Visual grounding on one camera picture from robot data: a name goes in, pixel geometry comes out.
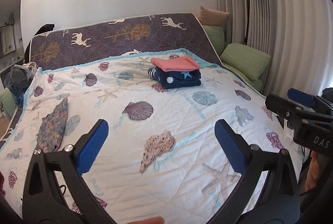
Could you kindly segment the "person's right hand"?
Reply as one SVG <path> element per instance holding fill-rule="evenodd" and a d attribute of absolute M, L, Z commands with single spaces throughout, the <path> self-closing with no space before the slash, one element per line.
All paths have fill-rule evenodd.
<path fill-rule="evenodd" d="M 319 154 L 311 152 L 311 162 L 309 165 L 307 178 L 305 181 L 305 191 L 308 192 L 316 187 L 317 182 L 322 174 L 322 163 L 319 161 Z"/>

